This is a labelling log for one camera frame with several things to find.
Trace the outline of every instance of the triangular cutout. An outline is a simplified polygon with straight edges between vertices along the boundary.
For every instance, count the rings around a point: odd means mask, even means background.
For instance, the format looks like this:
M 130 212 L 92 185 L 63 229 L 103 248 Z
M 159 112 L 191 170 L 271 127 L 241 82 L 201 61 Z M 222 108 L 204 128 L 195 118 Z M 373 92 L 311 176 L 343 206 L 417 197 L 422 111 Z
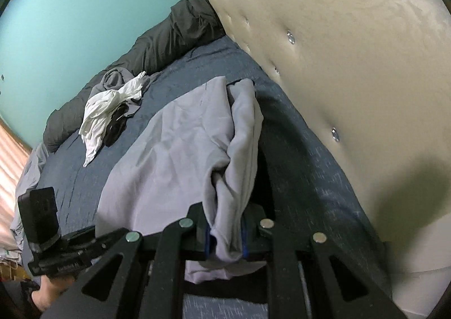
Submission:
M 351 302 L 359 297 L 368 295 L 366 286 L 335 255 L 329 258 L 335 273 L 341 295 L 345 302 Z
M 122 262 L 122 255 L 115 255 L 82 289 L 84 295 L 101 302 L 108 299 L 114 278 Z

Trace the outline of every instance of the bedsheet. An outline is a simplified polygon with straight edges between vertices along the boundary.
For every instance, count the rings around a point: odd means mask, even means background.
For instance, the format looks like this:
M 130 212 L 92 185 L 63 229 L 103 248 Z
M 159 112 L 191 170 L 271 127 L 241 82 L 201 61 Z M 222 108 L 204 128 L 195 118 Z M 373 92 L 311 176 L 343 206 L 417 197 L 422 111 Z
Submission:
M 94 224 L 101 191 L 111 169 L 152 116 L 170 101 L 216 76 L 225 76 L 228 82 L 247 77 L 255 83 L 264 117 L 259 146 L 267 161 L 277 222 L 304 237 L 306 248 L 308 237 L 323 231 L 390 294 L 384 246 L 343 171 L 281 88 L 228 37 L 195 48 L 166 67 L 144 94 L 141 109 L 129 119 L 116 143 L 101 149 L 86 168 L 83 168 L 84 145 L 77 133 L 49 156 L 38 187 L 55 188 L 62 233 Z M 26 246 L 24 262 L 29 258 Z M 218 299 L 190 296 L 188 300 L 194 301 L 185 302 L 190 310 L 186 318 L 201 317 L 199 308 L 205 309 L 206 301 L 216 307 L 209 311 L 214 318 L 248 317 L 243 305 L 226 316 L 218 308 Z M 259 314 L 253 314 L 254 318 L 266 317 L 265 306 L 256 308 Z

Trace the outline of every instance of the gray garment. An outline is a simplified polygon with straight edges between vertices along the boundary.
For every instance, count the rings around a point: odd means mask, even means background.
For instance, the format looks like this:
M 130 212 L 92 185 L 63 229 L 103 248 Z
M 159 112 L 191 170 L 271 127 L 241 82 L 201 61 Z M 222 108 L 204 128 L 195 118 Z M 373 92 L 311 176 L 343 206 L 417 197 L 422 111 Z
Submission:
M 154 234 L 202 202 L 217 244 L 202 265 L 187 262 L 185 278 L 230 279 L 262 267 L 239 261 L 240 220 L 257 173 L 262 122 L 250 79 L 227 87 L 225 77 L 215 77 L 173 100 L 112 169 L 97 235 L 119 227 Z
M 10 229 L 20 250 L 23 250 L 23 238 L 25 234 L 23 232 L 19 208 L 17 207 L 17 198 L 36 189 L 39 179 L 41 178 L 42 169 L 44 168 L 48 157 L 49 151 L 42 142 L 33 148 L 16 186 L 16 206 L 14 208 L 14 219 L 11 222 Z
M 119 90 L 122 86 L 124 86 L 128 81 L 130 81 L 134 77 L 135 76 L 133 76 L 128 69 L 123 67 L 114 67 L 103 75 L 100 83 L 98 83 L 92 88 L 88 99 L 91 99 L 94 95 L 97 95 L 99 92 L 103 92 L 106 90 Z M 141 94 L 146 92 L 146 90 L 150 86 L 150 83 L 154 81 L 154 78 L 155 78 L 154 76 L 152 77 L 152 79 L 150 76 L 143 77 L 143 87 L 141 89 Z M 128 118 L 137 112 L 140 105 L 132 100 L 128 100 L 126 101 L 126 103 L 129 106 L 129 110 L 127 110 L 127 112 L 123 116 Z

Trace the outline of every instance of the headboard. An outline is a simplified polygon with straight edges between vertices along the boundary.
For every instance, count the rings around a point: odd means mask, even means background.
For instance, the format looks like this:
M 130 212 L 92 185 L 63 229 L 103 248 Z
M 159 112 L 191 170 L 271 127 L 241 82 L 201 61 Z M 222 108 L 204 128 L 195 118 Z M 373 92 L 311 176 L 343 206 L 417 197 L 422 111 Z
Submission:
M 210 2 L 328 147 L 389 242 L 395 302 L 419 314 L 412 318 L 427 315 L 451 279 L 451 14 L 443 0 Z

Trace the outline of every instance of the silver button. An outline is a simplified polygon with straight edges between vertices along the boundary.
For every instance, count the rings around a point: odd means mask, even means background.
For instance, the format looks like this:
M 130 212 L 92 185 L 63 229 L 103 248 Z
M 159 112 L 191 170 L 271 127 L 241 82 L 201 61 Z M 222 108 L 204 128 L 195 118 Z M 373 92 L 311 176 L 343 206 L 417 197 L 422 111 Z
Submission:
M 315 243 L 323 244 L 326 242 L 327 239 L 328 237 L 322 232 L 315 232 L 313 234 L 313 240 Z
M 336 142 L 340 142 L 340 135 L 338 134 L 337 130 L 335 128 L 332 128 L 332 138 Z
M 274 221 L 269 218 L 264 218 L 260 221 L 260 226 L 263 227 L 263 229 L 272 229 L 274 227 Z
M 291 33 L 291 31 L 287 31 L 287 32 L 286 32 L 286 36 L 288 36 L 288 41 L 289 41 L 291 44 L 296 43 L 296 39 L 295 39 L 295 37 L 293 36 L 293 34 Z
M 182 227 L 184 229 L 187 229 L 188 227 L 191 227 L 193 224 L 194 224 L 194 222 L 190 218 L 182 218 L 179 221 L 180 227 Z
M 136 231 L 130 231 L 125 236 L 125 240 L 127 240 L 128 243 L 134 243 L 135 241 L 139 240 L 139 232 Z

